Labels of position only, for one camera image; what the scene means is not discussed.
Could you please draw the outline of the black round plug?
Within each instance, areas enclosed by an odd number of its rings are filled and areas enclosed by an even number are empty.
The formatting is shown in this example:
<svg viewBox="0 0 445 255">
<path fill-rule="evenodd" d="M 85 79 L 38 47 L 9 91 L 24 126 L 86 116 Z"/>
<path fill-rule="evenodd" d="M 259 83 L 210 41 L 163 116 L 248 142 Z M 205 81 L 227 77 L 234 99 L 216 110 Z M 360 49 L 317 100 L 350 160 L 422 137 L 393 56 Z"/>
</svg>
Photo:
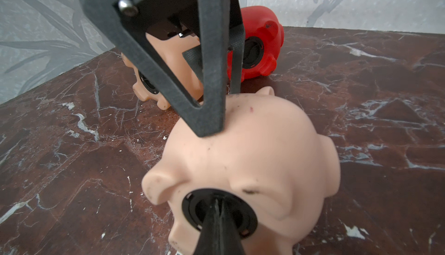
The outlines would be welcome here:
<svg viewBox="0 0 445 255">
<path fill-rule="evenodd" d="M 264 55 L 263 41 L 256 37 L 251 36 L 245 40 L 245 46 L 243 51 L 243 69 L 251 69 L 256 67 Z"/>
<path fill-rule="evenodd" d="M 140 71 L 138 71 L 138 74 L 141 83 L 146 88 L 146 90 L 151 94 L 157 95 L 159 93 L 159 90 Z"/>
<path fill-rule="evenodd" d="M 197 231 L 202 230 L 207 211 L 215 198 L 227 202 L 241 239 L 246 239 L 254 234 L 258 226 L 254 210 L 238 196 L 215 188 L 194 190 L 184 197 L 181 204 L 182 212 L 192 227 Z"/>
</svg>

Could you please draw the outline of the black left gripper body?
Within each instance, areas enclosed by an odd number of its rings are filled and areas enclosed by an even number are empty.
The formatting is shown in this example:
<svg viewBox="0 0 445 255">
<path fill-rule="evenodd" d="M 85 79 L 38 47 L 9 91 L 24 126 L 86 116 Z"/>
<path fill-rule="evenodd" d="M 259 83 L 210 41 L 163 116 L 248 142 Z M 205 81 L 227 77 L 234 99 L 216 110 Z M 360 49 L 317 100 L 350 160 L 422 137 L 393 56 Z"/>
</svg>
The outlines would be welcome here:
<svg viewBox="0 0 445 255">
<path fill-rule="evenodd" d="M 197 0 L 133 0 L 138 9 L 134 17 L 122 16 L 127 31 L 149 33 L 159 40 L 176 35 L 199 35 Z"/>
</svg>

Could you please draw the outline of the red piggy bank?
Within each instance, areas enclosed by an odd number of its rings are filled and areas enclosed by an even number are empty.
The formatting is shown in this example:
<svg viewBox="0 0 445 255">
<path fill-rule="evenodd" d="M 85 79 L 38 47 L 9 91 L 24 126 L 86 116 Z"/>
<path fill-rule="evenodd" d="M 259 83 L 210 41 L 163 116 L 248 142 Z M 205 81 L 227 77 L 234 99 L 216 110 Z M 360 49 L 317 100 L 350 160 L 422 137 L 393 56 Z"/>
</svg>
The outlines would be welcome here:
<svg viewBox="0 0 445 255">
<path fill-rule="evenodd" d="M 265 6 L 241 9 L 245 28 L 241 81 L 269 76 L 276 70 L 284 43 L 284 28 L 275 13 Z"/>
</svg>

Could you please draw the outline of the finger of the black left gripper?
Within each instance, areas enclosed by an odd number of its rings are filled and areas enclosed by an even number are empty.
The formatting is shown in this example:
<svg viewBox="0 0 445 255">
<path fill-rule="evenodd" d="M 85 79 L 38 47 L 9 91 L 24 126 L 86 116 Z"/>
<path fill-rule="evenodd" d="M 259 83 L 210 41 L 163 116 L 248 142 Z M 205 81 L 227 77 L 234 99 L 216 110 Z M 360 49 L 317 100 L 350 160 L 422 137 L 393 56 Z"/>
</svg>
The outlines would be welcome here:
<svg viewBox="0 0 445 255">
<path fill-rule="evenodd" d="M 229 16 L 229 44 L 228 54 L 232 57 L 228 58 L 228 69 L 231 69 L 229 94 L 239 94 L 241 91 L 242 63 L 245 48 L 245 28 L 241 15 L 239 0 L 230 0 L 230 16 Z M 197 78 L 203 83 L 203 66 L 200 46 L 191 48 L 183 53 L 183 57 L 189 64 Z"/>
<path fill-rule="evenodd" d="M 204 102 L 198 103 L 140 31 L 127 31 L 121 17 L 134 17 L 133 0 L 79 0 L 84 14 L 153 83 L 198 137 L 224 128 L 230 0 L 197 0 Z"/>
</svg>

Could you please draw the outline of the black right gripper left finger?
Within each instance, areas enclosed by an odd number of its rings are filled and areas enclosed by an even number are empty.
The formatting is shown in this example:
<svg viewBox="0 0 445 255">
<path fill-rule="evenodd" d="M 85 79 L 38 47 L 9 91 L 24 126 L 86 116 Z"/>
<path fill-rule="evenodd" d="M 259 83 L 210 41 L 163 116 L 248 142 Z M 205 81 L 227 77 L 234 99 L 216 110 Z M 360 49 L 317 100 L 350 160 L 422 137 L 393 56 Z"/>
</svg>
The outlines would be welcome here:
<svg viewBox="0 0 445 255">
<path fill-rule="evenodd" d="M 207 209 L 194 255 L 219 255 L 220 202 L 213 199 Z"/>
</svg>

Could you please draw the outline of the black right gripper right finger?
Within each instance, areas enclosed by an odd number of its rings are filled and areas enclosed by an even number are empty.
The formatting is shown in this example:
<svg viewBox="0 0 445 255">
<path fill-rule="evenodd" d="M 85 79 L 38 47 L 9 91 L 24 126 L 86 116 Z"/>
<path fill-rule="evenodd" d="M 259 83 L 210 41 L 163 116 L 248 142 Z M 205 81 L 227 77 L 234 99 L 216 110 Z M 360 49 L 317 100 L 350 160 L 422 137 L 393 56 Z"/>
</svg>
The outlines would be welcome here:
<svg viewBox="0 0 445 255">
<path fill-rule="evenodd" d="M 223 202 L 218 217 L 218 254 L 244 255 L 241 237 L 228 205 Z"/>
</svg>

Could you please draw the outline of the pale pink piggy bank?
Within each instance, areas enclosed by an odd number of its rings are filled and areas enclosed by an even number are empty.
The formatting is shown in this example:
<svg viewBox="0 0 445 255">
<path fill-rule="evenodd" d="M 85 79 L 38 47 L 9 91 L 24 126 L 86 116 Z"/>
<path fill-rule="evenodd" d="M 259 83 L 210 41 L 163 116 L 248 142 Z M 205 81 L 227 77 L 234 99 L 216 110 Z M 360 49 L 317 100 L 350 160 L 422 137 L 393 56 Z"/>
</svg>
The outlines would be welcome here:
<svg viewBox="0 0 445 255">
<path fill-rule="evenodd" d="M 170 206 L 168 241 L 184 255 L 194 253 L 201 231 L 187 221 L 181 204 L 202 188 L 232 193 L 254 210 L 257 229 L 241 239 L 247 255 L 290 255 L 315 227 L 340 180 L 332 139 L 318 134 L 300 107 L 264 87 L 227 96 L 219 134 L 200 138 L 180 119 L 142 189 L 152 204 Z"/>
</svg>

